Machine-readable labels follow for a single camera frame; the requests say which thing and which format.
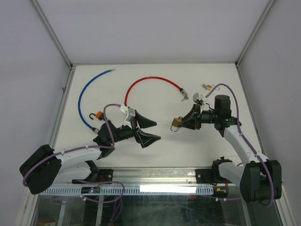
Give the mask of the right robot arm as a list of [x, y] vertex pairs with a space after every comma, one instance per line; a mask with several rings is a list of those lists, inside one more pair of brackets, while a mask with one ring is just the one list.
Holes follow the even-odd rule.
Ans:
[[221, 157], [213, 161], [208, 173], [201, 179], [211, 185], [226, 180], [239, 187], [245, 202], [271, 205], [282, 196], [282, 169], [277, 160], [270, 160], [256, 151], [241, 129], [238, 118], [232, 116], [231, 101], [227, 95], [216, 95], [214, 108], [203, 110], [206, 98], [199, 93], [193, 96], [194, 105], [187, 115], [180, 118], [178, 128], [199, 130], [203, 124], [213, 124], [235, 150], [242, 166]]

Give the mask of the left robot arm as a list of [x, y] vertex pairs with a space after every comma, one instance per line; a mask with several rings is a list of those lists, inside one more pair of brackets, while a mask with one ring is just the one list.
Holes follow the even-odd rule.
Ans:
[[116, 127], [110, 120], [105, 120], [92, 142], [82, 147], [66, 150], [42, 145], [19, 168], [23, 185], [29, 188], [31, 194], [40, 194], [53, 185], [65, 182], [104, 182], [105, 177], [95, 161], [108, 157], [117, 142], [134, 138], [142, 148], [146, 148], [159, 141], [160, 136], [143, 132], [143, 129], [156, 125], [155, 121], [134, 111], [127, 125]]

